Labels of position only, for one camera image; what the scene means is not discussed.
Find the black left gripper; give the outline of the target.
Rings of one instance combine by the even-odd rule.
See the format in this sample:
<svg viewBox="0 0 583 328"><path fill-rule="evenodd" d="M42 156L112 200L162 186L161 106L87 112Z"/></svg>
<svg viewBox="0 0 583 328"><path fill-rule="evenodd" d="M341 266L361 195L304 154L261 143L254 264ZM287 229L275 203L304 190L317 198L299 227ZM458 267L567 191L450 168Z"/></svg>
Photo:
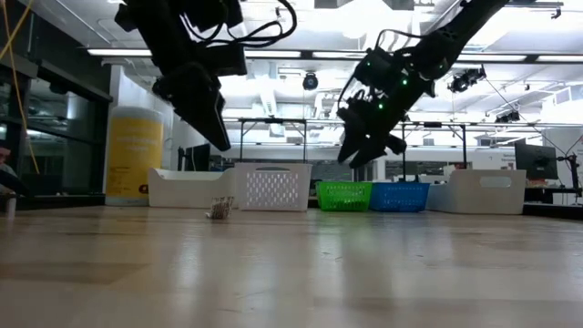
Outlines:
<svg viewBox="0 0 583 328"><path fill-rule="evenodd" d="M159 77L152 91L216 149L226 151L231 144L221 114L225 101L220 87L208 69L189 62Z"/></svg>

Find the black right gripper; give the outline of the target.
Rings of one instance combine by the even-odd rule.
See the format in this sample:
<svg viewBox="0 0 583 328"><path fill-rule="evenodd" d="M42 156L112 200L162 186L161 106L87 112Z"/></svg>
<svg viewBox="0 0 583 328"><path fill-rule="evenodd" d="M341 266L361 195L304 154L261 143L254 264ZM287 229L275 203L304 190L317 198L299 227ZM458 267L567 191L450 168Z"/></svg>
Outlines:
<svg viewBox="0 0 583 328"><path fill-rule="evenodd" d="M406 142L391 134L395 126L404 120L406 111L391 109L388 97L367 100L362 94L350 97L345 107L338 108L337 117L344 124L344 140L337 161L345 162L355 152L349 167L358 169L386 154L389 148L394 154L402 154Z"/></svg>

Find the green plastic basket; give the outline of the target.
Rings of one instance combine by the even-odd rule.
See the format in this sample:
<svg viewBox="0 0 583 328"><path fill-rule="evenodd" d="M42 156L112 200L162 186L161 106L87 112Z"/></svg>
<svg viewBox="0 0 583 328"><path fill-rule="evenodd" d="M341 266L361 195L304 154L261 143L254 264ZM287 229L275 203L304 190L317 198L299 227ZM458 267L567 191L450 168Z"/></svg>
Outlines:
<svg viewBox="0 0 583 328"><path fill-rule="evenodd" d="M372 195L372 182L319 181L316 195L323 211L367 211Z"/></svg>

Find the blue plastic basket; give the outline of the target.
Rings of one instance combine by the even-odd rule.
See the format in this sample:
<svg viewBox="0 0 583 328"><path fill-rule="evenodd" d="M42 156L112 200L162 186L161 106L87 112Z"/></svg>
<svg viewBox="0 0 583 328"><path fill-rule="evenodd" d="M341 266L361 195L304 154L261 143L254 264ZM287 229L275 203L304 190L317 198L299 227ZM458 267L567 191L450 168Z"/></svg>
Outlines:
<svg viewBox="0 0 583 328"><path fill-rule="evenodd" d="M380 212L425 210L429 183L374 182L369 209Z"/></svg>

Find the white solid plastic bin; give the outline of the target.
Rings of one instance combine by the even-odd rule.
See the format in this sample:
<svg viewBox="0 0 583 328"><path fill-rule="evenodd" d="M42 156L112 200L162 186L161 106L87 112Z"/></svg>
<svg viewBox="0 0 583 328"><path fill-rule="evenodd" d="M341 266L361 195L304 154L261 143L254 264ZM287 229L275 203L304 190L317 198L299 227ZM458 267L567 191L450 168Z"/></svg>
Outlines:
<svg viewBox="0 0 583 328"><path fill-rule="evenodd" d="M236 170L148 170L148 203L155 208L207 209L215 198L236 196Z"/></svg>

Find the yellow wipes canister white lid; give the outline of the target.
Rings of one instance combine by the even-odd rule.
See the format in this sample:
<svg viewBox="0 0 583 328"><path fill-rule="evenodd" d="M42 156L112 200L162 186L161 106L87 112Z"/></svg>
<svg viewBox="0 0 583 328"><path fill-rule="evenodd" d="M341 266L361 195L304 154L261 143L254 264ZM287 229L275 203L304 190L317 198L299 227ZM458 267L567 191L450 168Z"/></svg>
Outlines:
<svg viewBox="0 0 583 328"><path fill-rule="evenodd" d="M117 106L108 124L105 203L147 206L148 172L162 163L163 116L155 110Z"/></svg>

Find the small white printed sachet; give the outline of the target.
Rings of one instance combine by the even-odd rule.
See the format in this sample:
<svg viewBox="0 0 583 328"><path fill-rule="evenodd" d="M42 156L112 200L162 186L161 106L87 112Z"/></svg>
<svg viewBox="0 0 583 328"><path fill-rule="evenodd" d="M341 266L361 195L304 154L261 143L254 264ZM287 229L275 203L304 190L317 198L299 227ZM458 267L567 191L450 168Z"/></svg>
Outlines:
<svg viewBox="0 0 583 328"><path fill-rule="evenodd" d="M211 220L225 220L230 216L234 198L232 196L213 198L206 217Z"/></svg>

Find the white perforated plastic basket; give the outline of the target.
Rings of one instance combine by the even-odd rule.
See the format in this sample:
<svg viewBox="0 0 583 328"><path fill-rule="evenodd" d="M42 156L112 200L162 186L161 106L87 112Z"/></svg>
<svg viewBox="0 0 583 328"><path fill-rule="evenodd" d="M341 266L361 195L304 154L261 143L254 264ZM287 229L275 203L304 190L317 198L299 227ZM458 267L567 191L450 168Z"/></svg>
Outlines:
<svg viewBox="0 0 583 328"><path fill-rule="evenodd" d="M236 163L240 210L307 211L311 164Z"/></svg>

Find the black overhead light beam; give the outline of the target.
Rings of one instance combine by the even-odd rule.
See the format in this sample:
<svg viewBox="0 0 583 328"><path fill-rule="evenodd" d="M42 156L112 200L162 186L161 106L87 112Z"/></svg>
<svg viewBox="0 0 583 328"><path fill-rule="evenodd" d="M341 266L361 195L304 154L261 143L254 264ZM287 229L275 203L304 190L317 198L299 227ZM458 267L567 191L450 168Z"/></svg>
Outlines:
<svg viewBox="0 0 583 328"><path fill-rule="evenodd" d="M148 58L151 53L146 48L88 48L91 56ZM363 51L312 51L312 50L246 50L250 59L301 59L358 61L365 57ZM528 65L583 65L583 54L497 54L470 52L462 53L456 60L467 64L507 64L521 63Z"/></svg>

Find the person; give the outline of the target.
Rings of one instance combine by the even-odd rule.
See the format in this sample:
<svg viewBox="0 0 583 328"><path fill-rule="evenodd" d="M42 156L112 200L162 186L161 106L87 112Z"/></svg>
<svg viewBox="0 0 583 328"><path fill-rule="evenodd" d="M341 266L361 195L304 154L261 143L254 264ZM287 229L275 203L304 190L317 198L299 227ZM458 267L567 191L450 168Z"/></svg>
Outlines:
<svg viewBox="0 0 583 328"><path fill-rule="evenodd" d="M16 176L15 171L8 165L7 160L11 155L10 148L3 140L0 140L0 171L4 171L12 176ZM14 193L8 187L0 183L0 193L8 194Z"/></svg>

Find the black metal table frame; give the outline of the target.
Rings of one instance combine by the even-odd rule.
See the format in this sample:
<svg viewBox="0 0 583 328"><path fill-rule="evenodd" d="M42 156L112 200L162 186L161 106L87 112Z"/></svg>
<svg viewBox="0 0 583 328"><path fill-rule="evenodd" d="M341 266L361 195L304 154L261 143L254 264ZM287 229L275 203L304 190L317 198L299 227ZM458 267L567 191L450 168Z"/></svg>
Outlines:
<svg viewBox="0 0 583 328"><path fill-rule="evenodd" d="M406 140L409 134L405 133L406 127L413 127L412 131L418 128L448 128L455 136L462 140L462 150L463 150L463 169L467 169L467 141L466 141L466 123L455 123L455 122L439 122L439 121L402 121L401 127L401 137L402 140Z"/></svg>
<svg viewBox="0 0 583 328"><path fill-rule="evenodd" d="M243 159L243 140L244 136L252 130L258 123L263 123L266 125L279 124L285 125L290 124L295 127L303 138L302 143L302 162L307 162L307 132L308 132L308 122L305 118L238 118L240 122L240 142L239 142L239 159Z"/></svg>

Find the pale grey handled bin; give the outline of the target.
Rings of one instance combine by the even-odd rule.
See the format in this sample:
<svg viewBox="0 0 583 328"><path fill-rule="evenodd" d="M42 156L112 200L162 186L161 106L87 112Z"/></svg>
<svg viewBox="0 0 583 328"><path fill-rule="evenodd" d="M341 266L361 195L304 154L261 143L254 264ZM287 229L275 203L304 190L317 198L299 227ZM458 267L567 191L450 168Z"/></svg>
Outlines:
<svg viewBox="0 0 583 328"><path fill-rule="evenodd" d="M426 208L456 214L520 215L527 172L457 169L445 184L429 186Z"/></svg>

